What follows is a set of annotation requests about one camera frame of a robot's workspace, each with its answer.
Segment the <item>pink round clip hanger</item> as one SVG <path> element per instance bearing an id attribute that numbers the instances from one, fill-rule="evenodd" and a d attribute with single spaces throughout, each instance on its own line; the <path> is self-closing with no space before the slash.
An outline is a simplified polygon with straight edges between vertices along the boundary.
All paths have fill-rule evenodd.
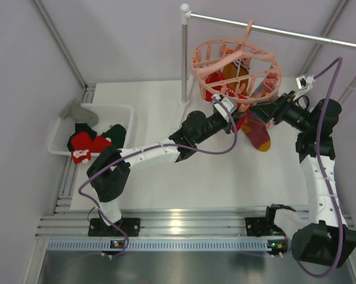
<path id="1" fill-rule="evenodd" d="M 241 39 L 216 38 L 205 41 L 191 53 L 190 65 L 202 100 L 215 94 L 233 101 L 241 112 L 260 102 L 273 101 L 282 81 L 276 56 L 251 43 L 254 20 Z"/>

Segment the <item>dark green sock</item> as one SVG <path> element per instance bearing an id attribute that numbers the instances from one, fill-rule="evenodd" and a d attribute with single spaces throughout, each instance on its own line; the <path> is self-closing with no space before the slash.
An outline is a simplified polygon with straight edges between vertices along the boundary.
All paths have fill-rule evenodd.
<path id="1" fill-rule="evenodd" d="M 113 125 L 109 130 L 103 132 L 100 137 L 102 138 L 101 153 L 109 149 L 109 151 L 116 152 L 123 148 L 127 130 L 120 124 Z"/>

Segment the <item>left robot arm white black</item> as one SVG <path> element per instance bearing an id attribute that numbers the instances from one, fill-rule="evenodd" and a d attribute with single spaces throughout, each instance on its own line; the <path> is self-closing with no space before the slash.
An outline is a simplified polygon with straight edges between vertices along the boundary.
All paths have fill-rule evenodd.
<path id="1" fill-rule="evenodd" d="M 231 130 L 236 130 L 239 119 L 235 106 L 216 102 L 211 116 L 207 117 L 201 111 L 189 113 L 181 128 L 161 142 L 144 148 L 106 147 L 86 172 L 89 184 L 98 197 L 102 229 L 109 235 L 120 232 L 122 214 L 118 198 L 132 173 L 159 164 L 178 163 L 196 152 L 212 154 L 211 151 L 198 149 L 197 145 L 219 131 L 229 134 Z"/>

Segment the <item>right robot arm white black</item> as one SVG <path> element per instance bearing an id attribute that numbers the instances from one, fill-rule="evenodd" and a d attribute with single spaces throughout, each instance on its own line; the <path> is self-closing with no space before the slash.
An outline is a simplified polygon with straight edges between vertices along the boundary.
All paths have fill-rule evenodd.
<path id="1" fill-rule="evenodd" d="M 276 101 L 256 104 L 250 112 L 263 122 L 286 122 L 299 131 L 296 152 L 304 173 L 309 203 L 309 219 L 304 222 L 290 206 L 273 204 L 266 210 L 265 229 L 281 231 L 291 241 L 297 261 L 341 267 L 356 248 L 356 231 L 350 230 L 337 209 L 332 132 L 342 107 L 333 99 L 320 100 L 312 111 L 296 105 L 294 93 Z"/>

